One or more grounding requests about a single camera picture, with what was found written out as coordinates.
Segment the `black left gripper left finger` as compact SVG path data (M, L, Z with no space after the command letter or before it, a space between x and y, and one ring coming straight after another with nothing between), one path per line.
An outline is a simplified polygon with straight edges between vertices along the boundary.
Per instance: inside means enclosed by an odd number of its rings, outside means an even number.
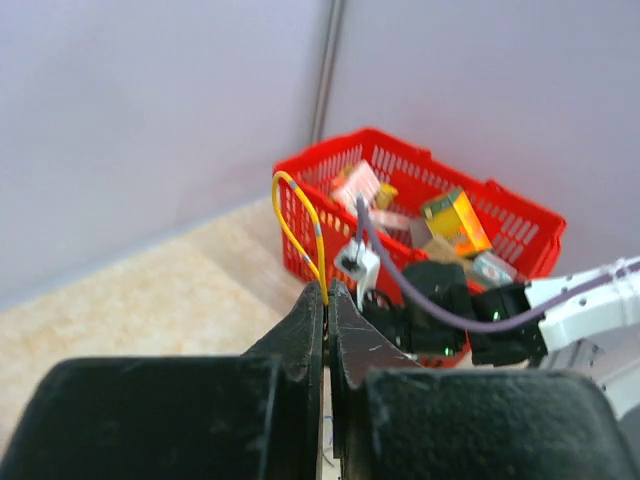
M317 283L238 356L80 357L29 400L5 479L317 479L323 326Z

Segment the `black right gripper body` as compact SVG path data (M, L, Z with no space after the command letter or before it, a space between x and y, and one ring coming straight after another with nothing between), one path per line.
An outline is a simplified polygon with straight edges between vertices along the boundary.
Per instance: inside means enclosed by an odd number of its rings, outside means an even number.
M402 306L396 306L384 292L366 292L362 301L362 316L387 340L405 354L414 353L411 325Z

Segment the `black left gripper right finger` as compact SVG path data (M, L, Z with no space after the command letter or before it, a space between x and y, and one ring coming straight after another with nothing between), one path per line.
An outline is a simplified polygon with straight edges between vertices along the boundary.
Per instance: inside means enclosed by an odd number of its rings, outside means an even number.
M635 479L603 392L573 371L429 369L334 282L333 451L345 479Z

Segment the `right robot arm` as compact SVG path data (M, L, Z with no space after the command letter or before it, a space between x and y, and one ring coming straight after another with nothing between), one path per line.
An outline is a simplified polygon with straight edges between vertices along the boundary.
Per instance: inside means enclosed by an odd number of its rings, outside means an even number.
M391 271L400 307L375 304L384 292L358 283L367 320L407 354L456 358L475 366L527 363L589 377L617 418L639 406L639 260L620 259L565 277L472 292L460 265L425 260Z

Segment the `brown cardboard sponge pack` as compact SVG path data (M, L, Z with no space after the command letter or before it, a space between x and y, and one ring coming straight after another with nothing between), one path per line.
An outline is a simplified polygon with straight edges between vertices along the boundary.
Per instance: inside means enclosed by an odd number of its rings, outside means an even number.
M469 263L470 260L460 256L453 245L440 235L433 236L422 251L433 261L441 263Z

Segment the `light blue sponge pack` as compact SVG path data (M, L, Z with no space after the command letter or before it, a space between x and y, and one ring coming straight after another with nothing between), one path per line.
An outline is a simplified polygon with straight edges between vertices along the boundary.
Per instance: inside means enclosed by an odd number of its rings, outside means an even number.
M497 286L513 283L517 279L517 270L491 251L486 251L472 262L472 269L489 283Z

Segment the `white Kamenoko sponge pack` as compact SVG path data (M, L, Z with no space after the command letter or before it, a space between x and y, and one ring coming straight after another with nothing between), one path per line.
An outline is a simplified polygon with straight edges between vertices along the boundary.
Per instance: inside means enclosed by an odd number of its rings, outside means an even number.
M370 210L369 218L376 229L407 231L410 226L410 218L387 210Z

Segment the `yellow green sponge box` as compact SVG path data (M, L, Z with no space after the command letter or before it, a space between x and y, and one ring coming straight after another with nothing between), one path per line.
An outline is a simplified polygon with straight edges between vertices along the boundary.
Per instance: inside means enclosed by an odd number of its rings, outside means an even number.
M474 257L492 249L466 192L455 188L421 206L421 214L433 236L442 236L461 257Z

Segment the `red plastic shopping basket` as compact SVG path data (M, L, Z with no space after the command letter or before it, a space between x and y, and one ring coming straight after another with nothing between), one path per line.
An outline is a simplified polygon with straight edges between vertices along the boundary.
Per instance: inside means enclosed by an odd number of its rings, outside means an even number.
M312 280L313 268L321 266L328 279L346 280L334 266L334 259L355 236L356 217L334 201L330 191L334 178L361 160L370 164L381 183L398 190L390 206L392 212L419 218L424 203L462 188L494 254L517 270L519 281L545 277L553 270L566 228L559 214L494 181L477 180L449 167L427 149L379 130L363 129L323 141L275 165L276 171L287 174L279 185L281 213L289 226L282 237L283 263L298 278ZM422 247L412 244L406 231L383 230L380 238L400 270L430 261ZM472 292L490 288L484 279L463 274ZM387 270L379 273L375 289L386 293L394 305L402 306L402 292ZM450 368L465 354L470 354L468 348L456 358L432 354L418 357L427 367Z

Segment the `yellow snack bag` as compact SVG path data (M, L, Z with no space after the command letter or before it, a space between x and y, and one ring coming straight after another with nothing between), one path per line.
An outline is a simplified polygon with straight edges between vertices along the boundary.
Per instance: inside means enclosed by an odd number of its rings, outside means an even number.
M388 183L381 183L375 195L375 208L387 210L398 195L398 190Z

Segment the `white pink sponge pack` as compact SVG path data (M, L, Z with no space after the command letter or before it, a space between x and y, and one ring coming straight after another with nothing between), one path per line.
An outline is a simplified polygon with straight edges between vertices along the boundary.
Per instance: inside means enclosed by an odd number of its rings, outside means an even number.
M380 181L373 168L366 160L361 160L334 178L330 197L344 207L355 203L359 197L368 204L379 189Z

